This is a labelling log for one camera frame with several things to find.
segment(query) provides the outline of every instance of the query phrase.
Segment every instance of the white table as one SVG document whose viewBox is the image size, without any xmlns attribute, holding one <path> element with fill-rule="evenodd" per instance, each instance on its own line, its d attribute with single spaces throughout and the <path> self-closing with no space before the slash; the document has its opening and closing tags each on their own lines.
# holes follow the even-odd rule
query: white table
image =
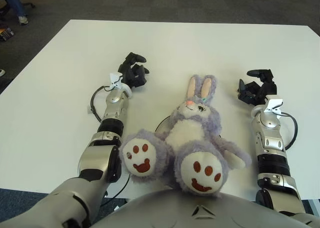
<svg viewBox="0 0 320 228">
<path fill-rule="evenodd" d="M 214 74 L 212 105 L 222 118 L 222 136 L 256 159 L 252 106 L 237 99 L 239 78 L 252 69 L 272 69 L 282 110 L 296 117 L 298 138 L 287 152 L 291 175 L 303 199 L 320 198 L 320 38 L 305 26 L 135 23 L 71 20 L 0 95 L 0 188 L 51 192 L 77 176 L 79 158 L 98 122 L 87 113 L 90 97 L 107 85 L 129 52 L 147 58 L 147 84 L 134 89 L 123 136 L 154 130 L 185 97 L 192 74 Z M 96 98 L 100 115 L 106 93 Z M 293 134 L 281 119 L 285 143 Z M 123 173 L 109 196 L 122 188 Z M 234 170 L 222 191 L 255 199 L 256 162 Z M 164 189 L 159 182 L 133 184 L 119 197 Z"/>
</svg>

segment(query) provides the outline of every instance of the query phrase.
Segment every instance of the sneaker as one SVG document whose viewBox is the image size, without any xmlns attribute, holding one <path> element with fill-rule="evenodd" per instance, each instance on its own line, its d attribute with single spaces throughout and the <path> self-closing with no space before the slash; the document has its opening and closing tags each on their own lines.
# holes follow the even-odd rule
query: sneaker
<svg viewBox="0 0 320 228">
<path fill-rule="evenodd" d="M 26 16 L 19 16 L 19 23 L 20 25 L 27 25 L 28 24 L 28 19 Z"/>
<path fill-rule="evenodd" d="M 3 76 L 3 75 L 5 75 L 5 73 L 6 73 L 5 70 L 0 69 L 0 77 Z"/>
</svg>

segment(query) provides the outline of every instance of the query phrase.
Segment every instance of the black cable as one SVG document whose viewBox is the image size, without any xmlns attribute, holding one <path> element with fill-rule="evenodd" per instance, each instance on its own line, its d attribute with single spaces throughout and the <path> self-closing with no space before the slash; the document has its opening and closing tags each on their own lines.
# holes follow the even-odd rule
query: black cable
<svg viewBox="0 0 320 228">
<path fill-rule="evenodd" d="M 284 103 L 282 102 L 281 104 L 277 105 L 277 106 L 274 106 L 272 109 L 276 109 L 278 107 L 281 107 Z"/>
<path fill-rule="evenodd" d="M 279 115 L 279 116 L 283 116 L 283 117 L 290 117 L 292 120 L 293 120 L 293 123 L 294 123 L 294 134 L 293 134 L 293 138 L 292 140 L 290 141 L 290 143 L 285 147 L 285 150 L 288 150 L 290 149 L 290 147 L 294 144 L 296 138 L 297 138 L 297 135 L 298 135 L 298 122 L 297 120 L 290 114 L 288 113 L 285 113 L 285 112 L 282 112 L 282 114 L 277 114 L 275 112 L 273 112 L 275 115 Z"/>
<path fill-rule="evenodd" d="M 98 88 L 98 89 L 93 93 L 93 95 L 92 95 L 92 97 L 91 97 L 91 99 L 90 99 L 90 109 L 91 109 L 92 113 L 95 115 L 96 119 L 97 119 L 99 122 L 101 122 L 101 118 L 99 117 L 99 115 L 98 115 L 98 113 L 97 113 L 97 111 L 96 111 L 96 108 L 95 108 L 95 105 L 94 105 L 94 99 L 95 99 L 96 94 L 97 94 L 101 89 L 106 90 L 106 88 L 109 88 L 109 86 L 101 86 L 100 88 Z"/>
<path fill-rule="evenodd" d="M 130 179 L 130 175 L 128 176 L 128 180 L 126 181 L 124 187 L 123 187 L 114 197 L 112 197 L 112 198 L 111 198 L 110 200 L 108 200 L 106 203 L 100 205 L 100 207 L 103 207 L 103 206 L 105 206 L 106 204 L 110 203 L 112 200 L 114 200 L 114 198 L 116 198 L 116 197 L 125 189 L 125 187 L 126 187 L 127 184 L 129 183 L 129 179 Z"/>
<path fill-rule="evenodd" d="M 165 120 L 168 119 L 169 117 L 170 117 L 170 115 L 169 115 L 167 118 L 165 118 L 163 121 L 161 121 L 161 123 L 157 126 L 157 128 L 155 129 L 155 131 L 157 131 L 157 129 L 160 127 L 160 125 L 162 125 L 162 123 L 165 122 Z"/>
</svg>

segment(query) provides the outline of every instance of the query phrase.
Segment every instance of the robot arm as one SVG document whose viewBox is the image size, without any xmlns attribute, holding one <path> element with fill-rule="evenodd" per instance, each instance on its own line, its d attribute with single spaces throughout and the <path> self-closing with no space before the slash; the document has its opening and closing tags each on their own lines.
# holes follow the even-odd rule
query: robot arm
<svg viewBox="0 0 320 228">
<path fill-rule="evenodd" d="M 244 85 L 240 80 L 238 89 L 240 100 L 256 105 L 251 116 L 258 162 L 257 183 L 261 190 L 257 192 L 255 200 L 258 204 L 291 216 L 311 227 L 318 227 L 320 221 L 315 216 L 306 214 L 295 179 L 290 174 L 286 155 L 289 147 L 285 147 L 280 135 L 279 119 L 283 116 L 280 107 L 283 100 L 277 95 L 271 70 L 252 70 L 247 74 L 260 77 L 264 82 L 261 87 L 252 82 L 255 83 L 255 89 L 252 89 L 252 83 Z"/>
<path fill-rule="evenodd" d="M 135 62 L 145 62 L 140 55 L 130 53 L 119 72 L 110 75 L 111 92 L 106 98 L 106 110 L 100 126 L 83 152 L 79 176 L 62 183 L 29 211 L 0 224 L 0 227 L 89 227 L 96 217 L 102 198 L 110 183 L 121 176 L 118 147 L 126 122 L 131 88 L 146 83 L 145 69 Z"/>
</svg>

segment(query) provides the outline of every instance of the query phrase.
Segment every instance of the gray carpet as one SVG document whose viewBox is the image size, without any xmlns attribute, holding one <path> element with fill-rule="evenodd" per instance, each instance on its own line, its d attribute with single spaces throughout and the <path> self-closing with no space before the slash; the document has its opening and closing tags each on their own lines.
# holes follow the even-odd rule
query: gray carpet
<svg viewBox="0 0 320 228">
<path fill-rule="evenodd" d="M 27 26 L 19 26 L 12 11 L 6 16 L 4 23 L 15 32 L 13 38 L 0 43 L 0 69 L 6 70 L 8 79 L 15 78 L 70 19 L 308 25 L 320 35 L 320 0 L 22 1 L 33 2 L 36 8 L 26 8 Z M 44 196 L 0 189 L 0 221 L 29 209 Z M 98 219 L 123 203 L 116 199 L 100 211 Z"/>
</svg>

